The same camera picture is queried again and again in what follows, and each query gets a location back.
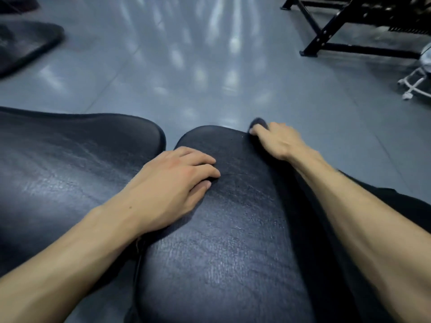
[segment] person's left arm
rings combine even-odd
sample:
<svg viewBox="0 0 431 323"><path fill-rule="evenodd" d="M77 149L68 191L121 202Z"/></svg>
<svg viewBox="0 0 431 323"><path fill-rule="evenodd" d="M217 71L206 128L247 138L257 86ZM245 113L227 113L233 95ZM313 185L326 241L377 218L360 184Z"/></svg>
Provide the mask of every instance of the person's left arm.
<svg viewBox="0 0 431 323"><path fill-rule="evenodd" d="M192 210L220 172L191 148L163 152L117 195L0 279L6 323L64 321L125 247Z"/></svg>

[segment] white chair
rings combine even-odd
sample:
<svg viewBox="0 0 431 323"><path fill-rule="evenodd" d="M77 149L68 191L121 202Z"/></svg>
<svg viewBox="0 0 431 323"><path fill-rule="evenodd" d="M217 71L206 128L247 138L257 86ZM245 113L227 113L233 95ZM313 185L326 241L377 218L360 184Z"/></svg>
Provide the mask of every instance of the white chair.
<svg viewBox="0 0 431 323"><path fill-rule="evenodd" d="M420 67L414 70L407 77L398 81L399 85L406 85L409 90L402 95L403 100L409 100L413 97L412 91L415 91L424 96L430 97L431 94L419 89L419 85L427 78L431 79L431 43L429 43L421 52L419 58ZM420 78L413 84L409 82L409 79L418 74Z"/></svg>

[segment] black metal frame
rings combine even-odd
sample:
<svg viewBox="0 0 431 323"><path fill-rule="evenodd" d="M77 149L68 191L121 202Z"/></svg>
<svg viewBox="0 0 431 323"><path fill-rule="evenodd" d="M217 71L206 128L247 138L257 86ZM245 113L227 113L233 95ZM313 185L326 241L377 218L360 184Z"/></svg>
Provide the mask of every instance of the black metal frame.
<svg viewBox="0 0 431 323"><path fill-rule="evenodd" d="M293 4L298 6L305 19L316 33L316 37L310 42L310 44L303 51L299 52L302 56L316 57L319 50L330 50L409 59L419 59L420 57L419 53L412 51L328 43L331 37L333 37L334 34L347 22L376 26L390 26L393 31L430 33L427 29L429 24L425 25L422 21L419 21L414 14L412 15L408 12L406 14L406 12L403 12L402 16L397 16L399 12L397 12L396 9L366 4L365 0L351 0L349 3L332 1L321 2L319 0L286 0L281 9L290 10ZM320 28L319 24L310 14L306 6L332 8L340 11L332 17L325 27Z"/></svg>

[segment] floor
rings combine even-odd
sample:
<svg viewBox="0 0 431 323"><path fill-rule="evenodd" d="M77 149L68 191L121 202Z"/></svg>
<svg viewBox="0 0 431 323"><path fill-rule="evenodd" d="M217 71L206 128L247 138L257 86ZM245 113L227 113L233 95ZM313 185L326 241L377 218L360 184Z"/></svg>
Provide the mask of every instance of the floor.
<svg viewBox="0 0 431 323"><path fill-rule="evenodd" d="M62 25L67 40L1 80L1 105L136 115L161 126L168 149L194 127L245 131L261 116L296 127L344 172L431 202L431 100L403 101L396 84L414 61L334 52L303 58L313 34L297 9L279 9L284 0L39 2L24 16ZM322 24L330 18L313 12ZM358 25L334 39L417 50L429 42ZM116 292L129 297L132 272L127 265L68 322L121 321L128 300L108 300Z"/></svg>

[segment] person's left hand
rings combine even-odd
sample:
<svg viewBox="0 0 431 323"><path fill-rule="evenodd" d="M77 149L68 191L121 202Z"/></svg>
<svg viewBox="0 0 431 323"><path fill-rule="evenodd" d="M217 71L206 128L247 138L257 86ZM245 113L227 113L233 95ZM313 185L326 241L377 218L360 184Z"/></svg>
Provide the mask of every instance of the person's left hand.
<svg viewBox="0 0 431 323"><path fill-rule="evenodd" d="M190 212L219 178L216 160L192 148L180 147L154 158L117 195L97 207L97 221L130 231L131 240L164 228Z"/></svg>

